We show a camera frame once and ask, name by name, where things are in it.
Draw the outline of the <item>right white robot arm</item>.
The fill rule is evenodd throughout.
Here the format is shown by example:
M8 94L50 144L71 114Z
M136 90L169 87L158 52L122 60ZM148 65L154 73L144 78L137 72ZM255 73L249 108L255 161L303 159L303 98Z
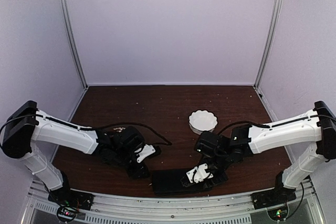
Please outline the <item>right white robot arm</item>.
M221 132L200 134L195 150L203 155L203 160L182 176L183 187L200 183L203 188L212 188L227 181L226 169L247 156L308 142L308 148L294 164L280 172L276 187L269 192L271 202L279 204L320 164L335 159L335 115L323 101L287 120L267 124L242 121L230 127L230 137Z

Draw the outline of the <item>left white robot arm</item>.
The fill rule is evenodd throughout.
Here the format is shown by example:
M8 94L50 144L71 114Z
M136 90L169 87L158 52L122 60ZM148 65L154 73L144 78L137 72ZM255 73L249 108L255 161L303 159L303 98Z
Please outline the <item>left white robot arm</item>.
M104 129L72 124L37 109L35 101L27 101L15 111L1 127L1 133L3 153L23 162L64 205L75 201L75 192L69 189L65 173L51 164L37 147L37 142L98 156L106 164L124 168L134 179L147 178L149 170L145 159L161 153L159 146L147 144L133 126L106 132Z

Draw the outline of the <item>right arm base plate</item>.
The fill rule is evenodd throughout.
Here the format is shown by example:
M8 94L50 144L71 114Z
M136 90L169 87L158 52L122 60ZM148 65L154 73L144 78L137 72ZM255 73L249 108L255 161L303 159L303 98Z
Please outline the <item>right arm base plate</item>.
M276 205L284 204L286 202L295 200L295 190L280 190L275 189L260 191L251 194L254 209L268 208Z

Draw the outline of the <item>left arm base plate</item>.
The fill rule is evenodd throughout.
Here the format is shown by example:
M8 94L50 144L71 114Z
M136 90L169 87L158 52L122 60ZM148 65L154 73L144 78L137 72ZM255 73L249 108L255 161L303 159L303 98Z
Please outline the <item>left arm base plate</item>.
M48 200L59 206L74 210L90 210L93 204L93 194L70 190L65 194L50 192Z

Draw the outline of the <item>black zip tool case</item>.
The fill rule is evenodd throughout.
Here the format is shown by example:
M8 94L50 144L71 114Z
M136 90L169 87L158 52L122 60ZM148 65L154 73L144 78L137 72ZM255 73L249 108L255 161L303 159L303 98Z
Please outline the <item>black zip tool case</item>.
M181 179L187 169L154 170L152 172L152 189L158 197L172 197L178 195L198 194L212 190L204 188L203 183L184 187Z

